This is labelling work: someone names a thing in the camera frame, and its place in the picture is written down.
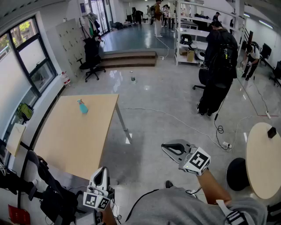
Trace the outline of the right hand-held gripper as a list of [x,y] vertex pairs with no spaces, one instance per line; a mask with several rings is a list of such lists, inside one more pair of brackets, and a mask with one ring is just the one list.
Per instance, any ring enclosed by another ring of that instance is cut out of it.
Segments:
[[161,148],[173,161],[179,163],[179,170],[201,176],[210,164],[211,157],[201,147],[191,145],[183,139],[161,144]]

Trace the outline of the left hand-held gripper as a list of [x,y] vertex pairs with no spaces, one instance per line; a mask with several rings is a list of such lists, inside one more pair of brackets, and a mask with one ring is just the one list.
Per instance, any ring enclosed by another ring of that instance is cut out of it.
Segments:
[[97,169],[91,175],[89,184],[86,192],[83,193],[83,205],[98,211],[104,211],[115,197],[115,190],[109,186],[110,176],[108,168],[100,167]]

